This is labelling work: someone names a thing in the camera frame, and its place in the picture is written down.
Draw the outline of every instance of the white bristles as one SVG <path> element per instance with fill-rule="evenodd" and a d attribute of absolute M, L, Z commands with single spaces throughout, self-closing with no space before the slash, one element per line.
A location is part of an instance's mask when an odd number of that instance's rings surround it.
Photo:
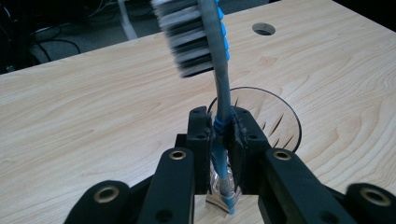
<path fill-rule="evenodd" d="M 193 21 L 201 17 L 197 7 L 187 7 L 178 12 L 160 18 L 160 26 L 167 29 L 186 21 Z"/>
<path fill-rule="evenodd" d="M 195 65 L 194 67 L 190 67 L 188 69 L 183 69 L 181 70 L 182 77 L 190 77 L 191 74 L 197 74 L 197 73 L 201 73 L 202 71 L 206 71 L 207 69 L 211 69 L 213 68 L 213 63 L 212 62 L 208 62 L 208 63 L 200 63 L 198 65 Z"/>
<path fill-rule="evenodd" d="M 208 48 L 192 49 L 187 52 L 179 53 L 176 55 L 176 63 L 182 63 L 187 60 L 198 58 L 210 53 Z"/>
<path fill-rule="evenodd" d="M 169 46 L 173 49 L 174 47 L 189 43 L 202 37 L 205 37 L 205 32 L 202 29 L 195 29 L 181 35 L 169 36 Z"/>

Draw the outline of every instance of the wooden table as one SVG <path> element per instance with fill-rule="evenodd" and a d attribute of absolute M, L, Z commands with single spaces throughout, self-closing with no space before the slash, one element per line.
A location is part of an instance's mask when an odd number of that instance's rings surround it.
<path fill-rule="evenodd" d="M 329 0 L 284 0 L 225 17 L 232 87 L 285 99 L 297 154 L 324 184 L 396 193 L 396 34 Z M 257 35 L 252 25 L 276 28 Z M 215 97 L 210 73 L 181 79 L 163 34 L 0 76 L 0 223 L 62 223 L 107 179 L 154 173 L 188 113 Z M 257 198 L 223 218 L 197 198 L 196 223 L 261 223 Z"/>

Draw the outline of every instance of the black bristles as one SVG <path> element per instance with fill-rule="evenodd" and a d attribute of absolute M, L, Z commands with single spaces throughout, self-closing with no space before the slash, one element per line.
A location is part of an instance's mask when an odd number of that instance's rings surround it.
<path fill-rule="evenodd" d="M 208 71 L 212 71 L 212 70 L 213 70 L 213 66 L 210 67 L 210 68 L 206 68 L 206 69 L 203 69 L 203 70 L 196 71 L 194 73 L 189 73 L 189 74 L 186 74 L 186 75 L 182 75 L 181 77 L 195 77 L 197 75 L 200 75 L 202 73 L 205 73 L 205 72 L 208 72 Z"/>
<path fill-rule="evenodd" d="M 185 24 L 180 24 L 177 27 L 173 27 L 172 29 L 167 30 L 166 34 L 169 36 L 180 35 L 180 34 L 188 32 L 188 31 L 202 28 L 202 27 L 204 27 L 204 24 L 202 23 L 201 20 L 189 21 Z"/>
<path fill-rule="evenodd" d="M 183 53 L 191 49 L 209 48 L 206 37 L 196 39 L 190 43 L 179 45 L 173 48 L 174 53 Z"/>
<path fill-rule="evenodd" d="M 181 76 L 193 77 L 213 70 L 197 0 L 153 0 L 152 5 Z"/>
<path fill-rule="evenodd" d="M 167 1 L 163 4 L 156 6 L 156 13 L 158 16 L 165 16 L 175 12 L 178 12 L 187 7 L 197 6 L 195 0 L 173 0 Z"/>
<path fill-rule="evenodd" d="M 186 68 L 188 69 L 188 68 L 195 66 L 196 64 L 209 63 L 211 61 L 212 61 L 212 57 L 210 56 L 210 54 L 206 54 L 204 56 L 190 59 L 190 60 L 184 61 L 182 63 L 179 63 L 178 66 L 181 69 L 186 69 Z"/>

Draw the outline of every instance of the glass cup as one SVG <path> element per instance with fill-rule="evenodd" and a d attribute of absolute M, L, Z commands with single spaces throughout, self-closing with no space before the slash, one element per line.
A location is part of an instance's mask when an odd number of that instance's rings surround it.
<path fill-rule="evenodd" d="M 302 130 L 294 110 L 277 95 L 259 88 L 238 87 L 231 89 L 231 104 L 250 112 L 262 128 L 271 147 L 295 152 L 300 145 Z M 208 108 L 212 116 L 217 111 L 217 98 Z"/>

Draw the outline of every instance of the black cable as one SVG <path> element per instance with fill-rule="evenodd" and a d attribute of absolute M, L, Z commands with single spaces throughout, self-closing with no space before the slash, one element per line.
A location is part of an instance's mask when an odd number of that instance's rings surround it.
<path fill-rule="evenodd" d="M 91 18 L 93 16 L 97 16 L 100 13 L 103 13 L 103 12 L 106 12 L 106 11 L 109 11 L 109 10 L 115 8 L 115 7 L 111 7 L 112 3 L 116 3 L 116 2 L 114 2 L 113 0 L 108 0 L 107 2 L 105 0 L 101 0 L 98 8 L 93 13 L 91 13 L 88 17 Z"/>
<path fill-rule="evenodd" d="M 64 42 L 64 43 L 68 43 L 68 44 L 73 45 L 76 48 L 78 54 L 81 53 L 81 50 L 79 49 L 78 45 L 76 43 L 72 42 L 72 41 L 69 41 L 69 40 L 50 39 L 50 40 L 44 40 L 44 41 L 37 41 L 37 44 L 48 43 L 48 42 Z"/>
<path fill-rule="evenodd" d="M 12 21 L 11 13 L 10 13 L 9 10 L 6 8 L 6 6 L 3 6 L 3 5 L 0 3 L 0 8 L 3 9 L 3 11 L 7 14 L 8 18 Z"/>
<path fill-rule="evenodd" d="M 134 0 L 125 3 L 131 5 L 130 15 L 133 17 L 145 17 L 152 14 L 153 8 L 148 0 Z"/>
<path fill-rule="evenodd" d="M 118 8 L 119 8 L 118 5 L 104 7 L 102 10 L 98 11 L 94 16 L 100 16 L 101 14 L 109 13 L 111 10 L 114 10 L 114 9 L 116 9 L 116 11 L 117 11 Z"/>
<path fill-rule="evenodd" d="M 106 21 L 111 21 L 111 20 L 114 19 L 114 17 L 116 17 L 117 12 L 107 12 L 106 14 L 109 14 L 109 13 L 111 13 L 111 15 L 110 15 L 108 18 L 104 19 L 104 20 L 101 20 L 101 21 L 90 20 L 90 22 L 106 22 Z"/>
<path fill-rule="evenodd" d="M 49 53 L 47 52 L 46 49 L 43 48 L 43 46 L 41 45 L 41 42 L 37 41 L 37 38 L 36 38 L 35 35 L 36 35 L 36 33 L 33 33 L 33 41 L 34 41 L 34 44 L 38 45 L 38 47 L 41 49 L 41 51 L 43 51 L 43 53 L 46 55 L 47 60 L 48 60 L 49 62 L 52 62 L 52 59 L 50 58 Z"/>
<path fill-rule="evenodd" d="M 31 52 L 28 52 L 28 57 L 31 60 L 31 63 L 29 64 L 30 66 L 34 66 L 34 65 L 40 64 L 40 61 Z"/>
<path fill-rule="evenodd" d="M 53 26 L 50 26 L 48 28 L 43 28 L 43 29 L 36 30 L 33 33 L 31 33 L 31 35 L 35 35 L 35 38 L 37 38 L 37 34 L 40 34 L 42 32 L 47 32 L 47 31 L 49 31 L 49 30 L 51 30 L 51 29 L 53 29 L 55 27 L 58 28 L 58 32 L 55 35 L 53 35 L 51 37 L 48 37 L 48 38 L 45 38 L 45 39 L 42 39 L 40 41 L 51 40 L 51 39 L 54 39 L 54 38 L 56 38 L 56 37 L 58 37 L 59 35 L 62 34 L 63 30 L 62 30 L 62 27 L 60 25 L 53 25 Z"/>
<path fill-rule="evenodd" d="M 8 40 L 8 42 L 11 41 L 11 38 L 9 37 L 8 32 L 6 31 L 5 28 L 3 28 L 3 26 L 1 25 L 1 23 L 0 23 L 0 32 L 3 32 L 3 34 L 4 34 L 4 36 L 6 37 L 6 39 Z"/>

